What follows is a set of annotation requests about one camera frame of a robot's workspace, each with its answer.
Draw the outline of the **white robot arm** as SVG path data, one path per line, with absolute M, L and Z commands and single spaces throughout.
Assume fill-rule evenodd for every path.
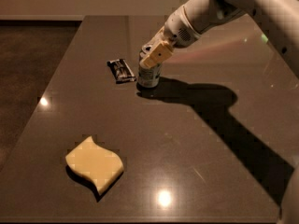
M 187 48 L 211 28 L 249 15 L 276 49 L 279 57 L 298 73 L 298 1 L 297 0 L 189 0 L 173 12 L 164 26 L 139 53 L 138 86 L 144 97 L 162 80 L 162 63 L 175 49 Z M 266 147 L 228 112 L 236 96 L 225 88 L 217 104 L 206 105 L 217 88 L 200 85 L 198 93 L 187 93 L 189 84 L 175 82 L 176 91 L 167 97 L 160 88 L 155 98 L 167 103 L 193 105 L 195 112 L 226 143 L 256 180 L 279 204 L 277 224 L 299 224 L 299 169 L 291 167 Z

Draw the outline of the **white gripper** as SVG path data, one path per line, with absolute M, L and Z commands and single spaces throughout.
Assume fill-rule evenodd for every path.
M 139 64 L 141 67 L 150 69 L 173 55 L 173 46 L 165 40 L 165 36 L 172 42 L 175 48 L 187 48 L 200 38 L 189 22 L 185 7 L 179 7 L 167 19 L 155 36 L 141 47 L 139 52 Z

